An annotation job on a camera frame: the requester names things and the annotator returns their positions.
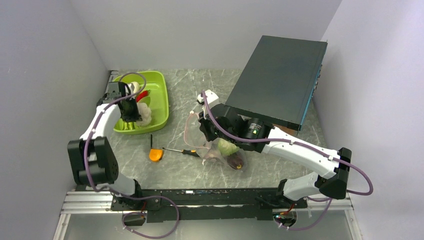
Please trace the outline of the white cauliflower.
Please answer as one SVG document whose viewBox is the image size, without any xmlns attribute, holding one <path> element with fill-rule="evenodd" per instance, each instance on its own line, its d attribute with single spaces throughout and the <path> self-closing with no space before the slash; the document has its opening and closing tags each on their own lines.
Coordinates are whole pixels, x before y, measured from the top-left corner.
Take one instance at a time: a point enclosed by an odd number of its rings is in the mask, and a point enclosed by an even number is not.
<svg viewBox="0 0 424 240">
<path fill-rule="evenodd" d="M 140 119 L 136 121 L 138 127 L 148 126 L 152 121 L 152 110 L 145 102 L 137 103 Z"/>
</svg>

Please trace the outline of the red chili pepper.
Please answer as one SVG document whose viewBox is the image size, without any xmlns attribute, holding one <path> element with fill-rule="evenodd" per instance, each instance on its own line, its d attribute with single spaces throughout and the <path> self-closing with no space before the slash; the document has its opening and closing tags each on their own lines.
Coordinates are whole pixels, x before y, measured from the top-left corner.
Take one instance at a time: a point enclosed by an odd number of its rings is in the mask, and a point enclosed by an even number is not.
<svg viewBox="0 0 424 240">
<path fill-rule="evenodd" d="M 149 96 L 149 94 L 150 94 L 150 90 L 144 90 L 144 91 L 142 91 L 137 97 L 136 97 L 136 102 L 138 103 L 138 102 L 140 102 L 143 98 L 145 98 L 145 97 L 147 97 L 147 96 Z"/>
</svg>

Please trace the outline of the green cabbage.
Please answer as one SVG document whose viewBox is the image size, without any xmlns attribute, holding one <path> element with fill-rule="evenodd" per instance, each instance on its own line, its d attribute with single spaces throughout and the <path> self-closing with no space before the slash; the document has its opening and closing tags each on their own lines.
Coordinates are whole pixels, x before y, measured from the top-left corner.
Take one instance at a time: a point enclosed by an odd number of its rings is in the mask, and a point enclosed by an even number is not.
<svg viewBox="0 0 424 240">
<path fill-rule="evenodd" d="M 233 155 L 240 150 L 240 148 L 236 146 L 234 143 L 231 143 L 222 138 L 220 138 L 217 142 L 217 149 L 220 152 L 220 154 L 224 157 Z"/>
</svg>

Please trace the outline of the clear zip top bag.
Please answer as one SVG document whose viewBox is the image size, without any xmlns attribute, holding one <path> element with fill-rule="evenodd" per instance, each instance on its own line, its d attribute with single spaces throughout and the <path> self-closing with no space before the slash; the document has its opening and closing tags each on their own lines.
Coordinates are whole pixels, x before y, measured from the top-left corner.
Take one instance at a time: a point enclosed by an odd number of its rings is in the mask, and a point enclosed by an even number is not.
<svg viewBox="0 0 424 240">
<path fill-rule="evenodd" d="M 220 138 L 217 138 L 214 141 L 207 141 L 204 134 L 199 129 L 200 123 L 198 120 L 198 113 L 191 111 L 188 115 L 184 128 L 183 139 L 185 144 L 197 151 L 200 158 L 205 161 L 221 162 L 228 165 L 227 156 L 222 156 L 218 151 L 217 145 Z M 245 152 L 240 148 L 240 150 L 234 154 L 242 157 L 244 163 L 243 168 L 236 171 L 243 171 L 247 165 Z"/>
</svg>

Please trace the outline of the dark red onion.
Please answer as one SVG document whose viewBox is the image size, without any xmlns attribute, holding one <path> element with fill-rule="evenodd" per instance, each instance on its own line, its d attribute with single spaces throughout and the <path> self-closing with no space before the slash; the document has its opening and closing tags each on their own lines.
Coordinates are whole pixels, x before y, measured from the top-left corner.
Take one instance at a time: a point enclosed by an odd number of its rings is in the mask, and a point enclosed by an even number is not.
<svg viewBox="0 0 424 240">
<path fill-rule="evenodd" d="M 227 164 L 234 170 L 241 170 L 244 166 L 243 158 L 237 154 L 232 154 L 226 158 Z"/>
</svg>

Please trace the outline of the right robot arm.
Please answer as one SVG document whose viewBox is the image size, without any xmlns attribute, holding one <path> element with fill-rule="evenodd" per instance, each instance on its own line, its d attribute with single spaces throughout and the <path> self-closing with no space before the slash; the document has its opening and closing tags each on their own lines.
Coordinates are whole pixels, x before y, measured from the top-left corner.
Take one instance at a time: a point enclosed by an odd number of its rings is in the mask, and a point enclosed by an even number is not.
<svg viewBox="0 0 424 240">
<path fill-rule="evenodd" d="M 216 143 L 223 156 L 241 150 L 257 152 L 290 160 L 312 171 L 302 177 L 280 181 L 275 194 L 280 207 L 287 208 L 316 194 L 337 200 L 346 197 L 352 155 L 349 149 L 320 148 L 257 118 L 243 119 L 222 103 L 210 107 L 201 103 L 197 119 L 205 140 Z"/>
</svg>

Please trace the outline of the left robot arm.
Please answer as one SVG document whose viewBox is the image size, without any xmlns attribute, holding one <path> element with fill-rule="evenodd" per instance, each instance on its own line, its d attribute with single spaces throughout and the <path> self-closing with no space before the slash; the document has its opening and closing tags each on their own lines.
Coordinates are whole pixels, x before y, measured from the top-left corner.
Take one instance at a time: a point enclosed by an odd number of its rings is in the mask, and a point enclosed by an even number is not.
<svg viewBox="0 0 424 240">
<path fill-rule="evenodd" d="M 79 139 L 67 145 L 73 179 L 78 185 L 94 191 L 110 191 L 131 210 L 144 203 L 140 184 L 122 174 L 108 136 L 119 119 L 136 120 L 140 117 L 135 93 L 121 81 L 111 82 L 107 92 L 97 102 L 95 116 Z"/>
</svg>

